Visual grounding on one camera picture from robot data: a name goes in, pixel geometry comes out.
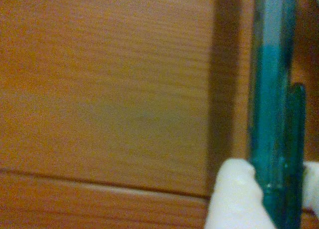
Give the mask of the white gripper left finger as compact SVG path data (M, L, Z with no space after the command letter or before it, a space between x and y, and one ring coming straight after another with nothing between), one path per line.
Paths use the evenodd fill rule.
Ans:
M204 227L273 229L262 199L253 166L244 159L228 159L218 171Z

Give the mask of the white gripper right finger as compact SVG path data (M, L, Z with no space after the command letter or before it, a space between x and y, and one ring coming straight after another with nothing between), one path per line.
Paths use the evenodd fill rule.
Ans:
M319 210L319 163L304 162L303 208L311 211Z

